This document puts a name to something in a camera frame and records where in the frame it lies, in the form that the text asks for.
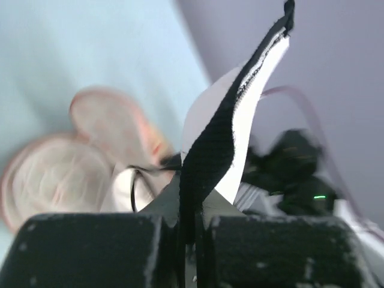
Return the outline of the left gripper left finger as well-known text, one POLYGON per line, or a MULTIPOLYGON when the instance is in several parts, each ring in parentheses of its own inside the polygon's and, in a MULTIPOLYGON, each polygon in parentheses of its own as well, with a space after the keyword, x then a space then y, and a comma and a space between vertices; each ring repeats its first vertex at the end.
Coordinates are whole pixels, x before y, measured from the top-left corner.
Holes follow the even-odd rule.
POLYGON ((181 287, 179 177, 139 213, 40 214, 20 228, 2 287, 181 287))

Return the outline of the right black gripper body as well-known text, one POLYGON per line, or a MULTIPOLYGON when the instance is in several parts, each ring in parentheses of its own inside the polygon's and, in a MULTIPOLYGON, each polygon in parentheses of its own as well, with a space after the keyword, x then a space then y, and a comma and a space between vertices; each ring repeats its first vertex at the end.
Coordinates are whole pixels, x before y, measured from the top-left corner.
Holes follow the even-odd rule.
POLYGON ((267 154, 247 151, 242 181, 281 195, 278 207, 326 207, 327 187, 314 175, 321 154, 303 129, 286 130, 267 154))

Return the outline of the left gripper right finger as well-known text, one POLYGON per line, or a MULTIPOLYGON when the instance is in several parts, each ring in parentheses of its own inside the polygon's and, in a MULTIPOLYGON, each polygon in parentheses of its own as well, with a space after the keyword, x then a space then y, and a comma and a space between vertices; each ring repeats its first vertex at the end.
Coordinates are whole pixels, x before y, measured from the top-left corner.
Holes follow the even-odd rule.
POLYGON ((353 227, 336 216, 194 214, 199 287, 377 287, 353 227))

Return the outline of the floral mesh laundry bag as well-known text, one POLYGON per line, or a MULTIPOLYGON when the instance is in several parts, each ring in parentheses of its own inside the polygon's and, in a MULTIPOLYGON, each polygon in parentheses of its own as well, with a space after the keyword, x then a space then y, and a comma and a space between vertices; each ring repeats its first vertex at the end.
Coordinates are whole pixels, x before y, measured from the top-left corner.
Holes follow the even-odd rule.
POLYGON ((42 213, 139 211, 172 178, 172 172, 134 172, 134 166, 158 165, 174 150, 127 94, 85 88, 69 113, 74 132, 28 144, 3 173, 1 217, 13 232, 42 213))

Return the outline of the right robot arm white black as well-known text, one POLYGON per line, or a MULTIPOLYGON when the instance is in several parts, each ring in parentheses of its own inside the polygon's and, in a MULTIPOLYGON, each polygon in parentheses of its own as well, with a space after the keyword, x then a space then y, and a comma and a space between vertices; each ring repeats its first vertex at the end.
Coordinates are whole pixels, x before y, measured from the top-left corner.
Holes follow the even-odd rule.
POLYGON ((353 214, 350 201, 316 175, 322 149, 304 130, 287 130, 269 152, 249 147, 242 176, 242 194, 235 206, 245 214, 336 216, 359 237, 375 280, 383 286, 383 232, 353 214))

